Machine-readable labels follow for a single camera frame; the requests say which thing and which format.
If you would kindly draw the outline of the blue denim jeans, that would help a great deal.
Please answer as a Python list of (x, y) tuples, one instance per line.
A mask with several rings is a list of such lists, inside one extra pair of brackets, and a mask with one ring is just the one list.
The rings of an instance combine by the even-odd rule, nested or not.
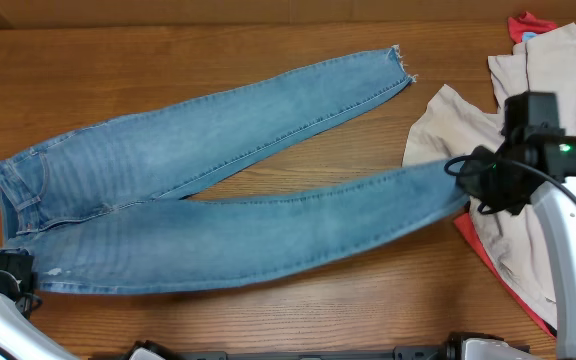
[(364, 51), (34, 145), (0, 161), (4, 246), (33, 257), (44, 291), (120, 295), (250, 285), (379, 247), (466, 203), (442, 162), (301, 193), (197, 194), (410, 82), (397, 47)]

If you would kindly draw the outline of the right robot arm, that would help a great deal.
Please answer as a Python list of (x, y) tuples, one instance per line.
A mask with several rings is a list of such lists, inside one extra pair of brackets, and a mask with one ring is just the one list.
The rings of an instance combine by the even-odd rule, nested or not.
[(501, 133), (496, 151), (457, 157), (453, 175), (482, 215), (532, 207), (556, 296), (556, 355), (576, 359), (576, 136), (560, 126), (555, 94), (530, 91), (506, 99)]

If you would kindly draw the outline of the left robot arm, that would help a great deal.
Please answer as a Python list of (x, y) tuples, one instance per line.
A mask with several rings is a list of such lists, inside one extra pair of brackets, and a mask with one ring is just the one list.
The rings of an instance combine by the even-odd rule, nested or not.
[(29, 321), (43, 304), (35, 294), (33, 260), (25, 251), (0, 251), (0, 360), (73, 359)]

